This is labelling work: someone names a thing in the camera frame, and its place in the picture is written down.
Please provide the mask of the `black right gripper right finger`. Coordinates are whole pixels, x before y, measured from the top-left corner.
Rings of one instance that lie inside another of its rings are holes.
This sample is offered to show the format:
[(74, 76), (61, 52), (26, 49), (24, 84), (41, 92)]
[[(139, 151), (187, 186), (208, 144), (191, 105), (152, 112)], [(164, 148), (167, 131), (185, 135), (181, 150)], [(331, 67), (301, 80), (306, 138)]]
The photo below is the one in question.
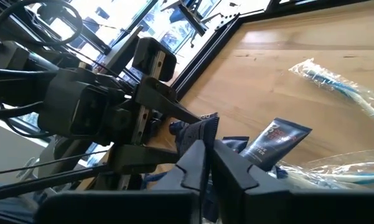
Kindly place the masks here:
[(223, 223), (374, 223), (374, 190), (292, 189), (219, 140), (212, 181)]

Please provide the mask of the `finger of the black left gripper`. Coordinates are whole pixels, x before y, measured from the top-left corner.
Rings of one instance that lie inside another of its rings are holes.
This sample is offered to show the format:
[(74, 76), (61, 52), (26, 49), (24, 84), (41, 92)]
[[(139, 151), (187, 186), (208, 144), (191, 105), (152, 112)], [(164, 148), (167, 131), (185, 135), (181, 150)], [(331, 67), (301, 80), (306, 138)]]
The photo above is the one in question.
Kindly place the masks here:
[(156, 110), (189, 124), (201, 120), (177, 101), (177, 95), (173, 88), (153, 77), (143, 77), (137, 87), (134, 100), (150, 110)]
[(175, 164), (178, 153), (157, 147), (122, 145), (111, 148), (108, 168), (117, 174), (143, 174), (156, 170), (159, 164)]

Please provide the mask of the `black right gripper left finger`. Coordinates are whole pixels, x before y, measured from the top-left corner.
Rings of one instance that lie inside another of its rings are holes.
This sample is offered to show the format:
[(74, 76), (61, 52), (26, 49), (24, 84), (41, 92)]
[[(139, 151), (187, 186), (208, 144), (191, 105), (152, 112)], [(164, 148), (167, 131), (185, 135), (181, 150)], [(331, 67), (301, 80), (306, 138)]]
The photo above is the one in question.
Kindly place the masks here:
[(208, 179), (206, 148), (197, 140), (151, 189), (84, 191), (48, 198), (36, 223), (201, 223)]

